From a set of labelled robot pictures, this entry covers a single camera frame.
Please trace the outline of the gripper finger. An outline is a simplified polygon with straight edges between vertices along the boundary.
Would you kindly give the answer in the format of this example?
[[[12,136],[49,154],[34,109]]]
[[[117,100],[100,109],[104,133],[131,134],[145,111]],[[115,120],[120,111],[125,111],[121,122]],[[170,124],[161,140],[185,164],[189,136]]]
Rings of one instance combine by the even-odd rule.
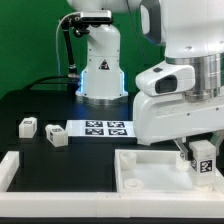
[[[191,161],[193,159],[193,151],[186,143],[184,138],[177,138],[174,140],[176,146],[180,150],[180,157],[183,161]]]
[[[216,148],[216,155],[220,154],[220,146],[223,141],[224,141],[224,130],[215,131],[211,137],[210,142]]]

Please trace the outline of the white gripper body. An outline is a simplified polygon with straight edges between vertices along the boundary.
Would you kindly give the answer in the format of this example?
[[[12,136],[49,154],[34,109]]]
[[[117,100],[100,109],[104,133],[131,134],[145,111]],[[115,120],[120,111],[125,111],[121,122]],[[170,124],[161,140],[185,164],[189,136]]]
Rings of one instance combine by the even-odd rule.
[[[133,103],[133,127],[143,145],[224,129],[224,96],[196,103],[182,94],[149,97],[139,92]]]

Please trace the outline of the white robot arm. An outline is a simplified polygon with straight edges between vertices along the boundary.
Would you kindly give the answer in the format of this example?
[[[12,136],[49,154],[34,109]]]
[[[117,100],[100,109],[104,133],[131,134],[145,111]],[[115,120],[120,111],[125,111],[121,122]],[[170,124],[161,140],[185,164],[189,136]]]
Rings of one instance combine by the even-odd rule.
[[[143,145],[224,130],[224,0],[67,0],[76,19],[139,9],[165,60],[135,78],[133,130]]]

